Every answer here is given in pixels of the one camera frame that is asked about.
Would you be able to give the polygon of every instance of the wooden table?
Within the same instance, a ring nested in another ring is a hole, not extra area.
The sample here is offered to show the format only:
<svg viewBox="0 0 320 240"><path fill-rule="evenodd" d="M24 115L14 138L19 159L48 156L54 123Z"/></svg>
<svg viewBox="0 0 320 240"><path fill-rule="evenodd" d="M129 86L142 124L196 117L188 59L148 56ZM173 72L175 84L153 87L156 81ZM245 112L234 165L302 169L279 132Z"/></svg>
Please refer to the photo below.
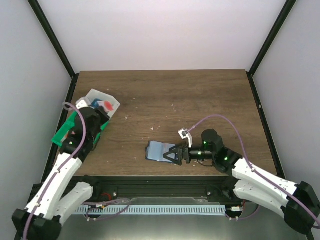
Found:
<svg viewBox="0 0 320 240"><path fill-rule="evenodd" d="M211 114L229 118L249 160L276 174L245 70L83 71L72 102L90 89L114 96L121 106L78 176L221 175L196 162L178 166L145 159L148 141L177 144L178 130ZM195 144L205 129L215 129L228 148L242 154L235 131L224 119L210 118L194 129Z"/></svg>

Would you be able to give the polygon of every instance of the white wall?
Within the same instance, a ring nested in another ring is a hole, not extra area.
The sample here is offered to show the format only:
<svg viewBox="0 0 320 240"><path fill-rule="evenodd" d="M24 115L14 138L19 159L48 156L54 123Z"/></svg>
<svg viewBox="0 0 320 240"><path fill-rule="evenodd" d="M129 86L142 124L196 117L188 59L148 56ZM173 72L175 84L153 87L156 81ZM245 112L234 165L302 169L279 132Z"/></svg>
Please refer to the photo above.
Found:
<svg viewBox="0 0 320 240"><path fill-rule="evenodd" d="M287 178L320 198L319 9L318 0L297 1L254 81Z"/></svg>
<svg viewBox="0 0 320 240"><path fill-rule="evenodd" d="M76 72L247 69L285 0L39 0Z"/></svg>
<svg viewBox="0 0 320 240"><path fill-rule="evenodd" d="M0 7L0 233L41 181L70 77L27 1Z"/></svg>

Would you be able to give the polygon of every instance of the black frame post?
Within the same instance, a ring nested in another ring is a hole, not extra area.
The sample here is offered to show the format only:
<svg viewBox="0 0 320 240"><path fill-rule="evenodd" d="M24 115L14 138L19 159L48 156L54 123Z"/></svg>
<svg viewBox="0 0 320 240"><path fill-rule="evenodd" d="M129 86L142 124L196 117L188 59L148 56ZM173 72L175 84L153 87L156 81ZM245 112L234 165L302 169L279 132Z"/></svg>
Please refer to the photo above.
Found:
<svg viewBox="0 0 320 240"><path fill-rule="evenodd" d="M294 7L297 0L286 0L279 16L277 17L273 27L271 28L271 31L266 38L258 56L253 62L252 67L249 70L249 74L253 77L255 75L256 71L258 70L258 67L262 63L264 57L266 56L271 44L274 42L278 32L280 31L282 25L286 21L291 9Z"/></svg>
<svg viewBox="0 0 320 240"><path fill-rule="evenodd" d="M30 4L31 8L33 9L36 17L38 18L39 22L41 23L46 35L50 39L56 53L59 55L65 69L69 73L70 77L74 78L76 76L76 73L75 73L74 69L72 68L62 46L60 45L57 36L55 35L53 29L51 28L50 23L45 15L45 13L43 12L38 0L28 0L28 2Z"/></svg>

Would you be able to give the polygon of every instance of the black metal frame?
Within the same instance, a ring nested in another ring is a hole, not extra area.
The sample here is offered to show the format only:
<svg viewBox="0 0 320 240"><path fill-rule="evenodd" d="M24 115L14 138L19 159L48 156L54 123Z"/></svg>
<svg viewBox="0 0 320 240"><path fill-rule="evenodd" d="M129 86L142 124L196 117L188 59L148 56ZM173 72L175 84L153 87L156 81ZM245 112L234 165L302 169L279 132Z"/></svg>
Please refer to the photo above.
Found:
<svg viewBox="0 0 320 240"><path fill-rule="evenodd" d="M279 160L279 156L264 114L263 108L261 107L261 102L259 99L258 92L255 87L253 76L256 73L258 67L263 61L265 55L267 54L270 46L272 45L274 39L276 38L279 30L281 29L283 23L288 17L291 9L297 0L287 0L284 4L278 18L276 19L269 35L267 36L259 54L257 55L251 69L247 72L248 81L252 90L252 94L260 115L260 119L263 125L263 129L266 135L266 139L271 151L271 155L274 161L274 165L277 171L277 175L281 178L285 178L284 171ZM75 74L62 46L60 45L53 29L51 28L49 21L47 20L44 12L41 9L40 4L37 0L28 0L30 6L32 7L35 15L39 19L44 31L46 32L48 38L50 39L52 45L54 46L57 54L59 55L63 65L68 71L71 77L71 83L66 97L66 102L72 100L74 91L76 89L77 80L79 74ZM63 125L67 119L67 111L62 110L61 117L59 119L57 130ZM49 157L45 166L44 174L42 177L42 182L47 178L50 171L53 168L53 163L58 151L58 147L53 144L49 153ZM206 196L210 202L220 202L221 204L232 205L237 203L237 200L230 200L222 196L221 186L223 182L228 178L227 176L118 176L118 177L97 177L105 189L112 189L112 191L117 192L118 197L128 197L128 198L141 198L141 197L189 197L189 198L201 198ZM75 186L76 182L80 180L80 177L73 177L66 193ZM36 184L32 188L30 197L39 190L41 184ZM312 233L307 236L309 240L313 240L314 237Z"/></svg>

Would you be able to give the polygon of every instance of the black cable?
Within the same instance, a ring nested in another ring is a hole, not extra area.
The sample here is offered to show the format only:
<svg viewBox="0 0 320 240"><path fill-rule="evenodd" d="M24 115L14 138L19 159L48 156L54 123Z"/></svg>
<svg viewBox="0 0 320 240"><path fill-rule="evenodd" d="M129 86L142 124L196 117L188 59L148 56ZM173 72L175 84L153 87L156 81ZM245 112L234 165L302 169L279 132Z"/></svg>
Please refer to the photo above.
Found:
<svg viewBox="0 0 320 240"><path fill-rule="evenodd" d="M199 159L197 160L197 163L204 167L214 167L213 165L204 165L203 163L200 163Z"/></svg>

